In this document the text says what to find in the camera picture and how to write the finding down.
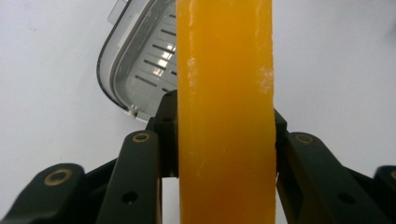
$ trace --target metal screw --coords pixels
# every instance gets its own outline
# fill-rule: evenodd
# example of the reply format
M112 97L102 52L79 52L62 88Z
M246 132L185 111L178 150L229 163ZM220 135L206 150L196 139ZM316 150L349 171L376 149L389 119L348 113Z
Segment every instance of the metal screw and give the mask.
M296 139L303 144L311 144L314 142L314 139L311 136L304 133L297 134Z
M70 179L72 174L72 171L69 169L56 170L46 176L46 178L44 179L44 184L50 187L61 185L62 183Z
M396 180L396 171L393 171L392 173L390 173L390 175L393 177L393 179Z
M149 140L148 133L138 133L134 136L134 141L137 143L147 142Z

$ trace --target white table surface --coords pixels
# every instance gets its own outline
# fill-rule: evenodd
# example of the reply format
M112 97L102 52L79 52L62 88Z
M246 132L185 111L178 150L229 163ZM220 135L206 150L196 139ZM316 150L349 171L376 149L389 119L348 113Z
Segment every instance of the white table surface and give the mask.
M115 2L0 2L0 217L41 170L89 172L145 128L96 81ZM365 175L396 164L395 1L276 0L274 43L275 105L290 131L316 135ZM178 223L177 194L165 180L165 224Z

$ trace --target orange cylinder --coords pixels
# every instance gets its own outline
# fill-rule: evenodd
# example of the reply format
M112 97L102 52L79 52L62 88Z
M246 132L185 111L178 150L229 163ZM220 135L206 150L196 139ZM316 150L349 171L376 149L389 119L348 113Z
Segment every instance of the orange cylinder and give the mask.
M275 223L271 0L177 0L182 224Z

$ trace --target black metal bracket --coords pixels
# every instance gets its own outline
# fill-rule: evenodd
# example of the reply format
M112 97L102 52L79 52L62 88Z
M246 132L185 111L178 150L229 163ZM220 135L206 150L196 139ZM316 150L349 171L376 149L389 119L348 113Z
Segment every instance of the black metal bracket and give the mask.
M396 223L396 166L374 178L344 167L314 135L288 133L276 113L276 187L291 223ZM84 175L75 164L39 173L0 224L161 223L162 177L178 175L177 92L114 161Z

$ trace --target screw hole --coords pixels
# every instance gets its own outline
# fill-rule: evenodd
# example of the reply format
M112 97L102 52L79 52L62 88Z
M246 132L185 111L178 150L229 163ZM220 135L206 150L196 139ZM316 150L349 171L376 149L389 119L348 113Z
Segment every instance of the screw hole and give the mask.
M71 170L59 169L47 175L46 178L44 179L44 184L50 187L57 186L64 183L71 176L72 176Z
M148 133L138 133L134 136L134 141L137 143L147 142L149 140Z
M172 119L170 119L170 118L164 118L164 119L163 119L163 122L166 122L166 123L167 123L167 122L171 122L171 121L172 121Z
M314 139L311 136L304 133L297 134L296 139L303 144L311 144L314 142Z
M134 202L136 202L136 200L137 200L137 194L133 191L125 193L122 196L122 202L128 205L132 205Z
M350 194L347 193L339 193L338 198L341 200L343 203L347 204L355 204L356 200L354 197L352 197Z

